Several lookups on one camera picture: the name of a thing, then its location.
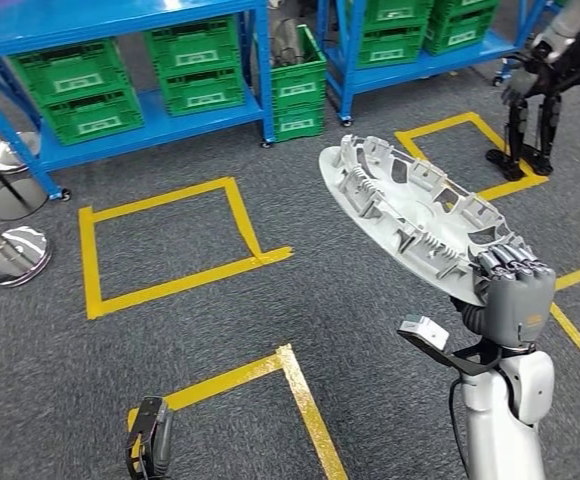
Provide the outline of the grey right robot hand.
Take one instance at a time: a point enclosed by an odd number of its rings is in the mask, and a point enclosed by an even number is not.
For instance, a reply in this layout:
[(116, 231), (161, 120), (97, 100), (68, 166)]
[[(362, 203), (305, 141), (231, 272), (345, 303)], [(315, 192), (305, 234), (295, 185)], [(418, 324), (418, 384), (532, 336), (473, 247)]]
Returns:
[(473, 332), (501, 347), (526, 349), (546, 325), (556, 273), (528, 247), (498, 244), (476, 256), (484, 302), (464, 313)]

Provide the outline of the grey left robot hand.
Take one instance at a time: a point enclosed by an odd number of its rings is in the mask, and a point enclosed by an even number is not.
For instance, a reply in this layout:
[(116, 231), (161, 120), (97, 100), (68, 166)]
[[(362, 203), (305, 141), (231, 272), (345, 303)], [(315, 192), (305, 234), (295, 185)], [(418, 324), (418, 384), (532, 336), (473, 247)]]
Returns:
[(166, 399), (145, 396), (128, 413), (125, 462), (131, 479), (168, 479), (174, 411)]

